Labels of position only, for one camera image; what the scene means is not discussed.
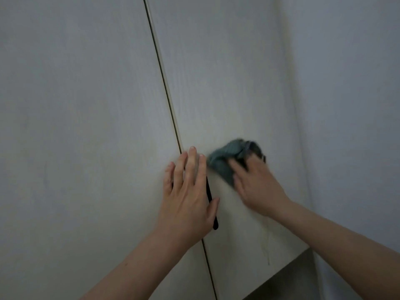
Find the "person's right forearm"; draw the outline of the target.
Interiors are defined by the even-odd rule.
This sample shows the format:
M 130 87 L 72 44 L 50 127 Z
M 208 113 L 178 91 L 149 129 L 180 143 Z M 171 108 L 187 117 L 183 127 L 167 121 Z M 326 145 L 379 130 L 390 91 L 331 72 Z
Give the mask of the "person's right forearm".
M 267 211 L 364 300 L 400 300 L 400 253 L 290 200 L 279 201 Z

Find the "narrow white cabinet door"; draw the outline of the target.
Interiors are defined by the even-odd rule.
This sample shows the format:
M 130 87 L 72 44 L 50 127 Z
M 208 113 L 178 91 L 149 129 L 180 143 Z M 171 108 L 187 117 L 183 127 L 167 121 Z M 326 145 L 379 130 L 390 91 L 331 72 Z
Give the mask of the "narrow white cabinet door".
M 255 141 L 292 201 L 311 207 L 276 0 L 146 0 L 181 146 Z M 308 246 L 245 207 L 208 167 L 219 228 L 204 239 L 218 300 L 242 300 Z

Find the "grey-blue cleaning cloth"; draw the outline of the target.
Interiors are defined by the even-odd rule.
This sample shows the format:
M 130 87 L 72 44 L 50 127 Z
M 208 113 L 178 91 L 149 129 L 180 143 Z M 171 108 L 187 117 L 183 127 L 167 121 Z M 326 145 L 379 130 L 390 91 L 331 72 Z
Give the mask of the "grey-blue cleaning cloth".
M 233 171 L 228 161 L 233 158 L 244 165 L 244 158 L 251 153 L 262 158 L 264 163 L 266 163 L 266 156 L 255 141 L 235 139 L 214 150 L 207 157 L 207 166 L 215 171 L 228 185 L 234 188 Z

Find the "person's right hand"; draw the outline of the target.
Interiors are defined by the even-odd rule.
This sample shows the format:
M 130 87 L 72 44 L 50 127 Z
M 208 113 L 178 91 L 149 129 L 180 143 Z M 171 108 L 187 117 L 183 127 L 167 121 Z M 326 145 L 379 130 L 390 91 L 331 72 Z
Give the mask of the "person's right hand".
M 247 169 L 234 159 L 229 159 L 228 163 L 234 172 L 234 189 L 248 208 L 278 222 L 292 214 L 293 202 L 259 157 L 247 156 Z

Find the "wide white cabinet door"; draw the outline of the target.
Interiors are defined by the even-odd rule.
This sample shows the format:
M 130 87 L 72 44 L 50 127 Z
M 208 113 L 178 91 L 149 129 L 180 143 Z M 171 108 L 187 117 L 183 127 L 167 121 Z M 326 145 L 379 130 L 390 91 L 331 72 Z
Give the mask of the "wide white cabinet door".
M 179 156 L 143 0 L 0 0 L 0 300 L 77 300 Z

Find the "person's left hand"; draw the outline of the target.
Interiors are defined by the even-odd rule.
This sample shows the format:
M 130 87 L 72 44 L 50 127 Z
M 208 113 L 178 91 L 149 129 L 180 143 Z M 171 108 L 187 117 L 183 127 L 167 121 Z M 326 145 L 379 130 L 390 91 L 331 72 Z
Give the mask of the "person's left hand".
M 184 151 L 174 162 L 173 190 L 170 194 L 163 193 L 155 228 L 167 244 L 183 251 L 201 241 L 213 229 L 207 225 L 206 157 L 197 154 L 196 183 L 185 188 L 188 151 Z

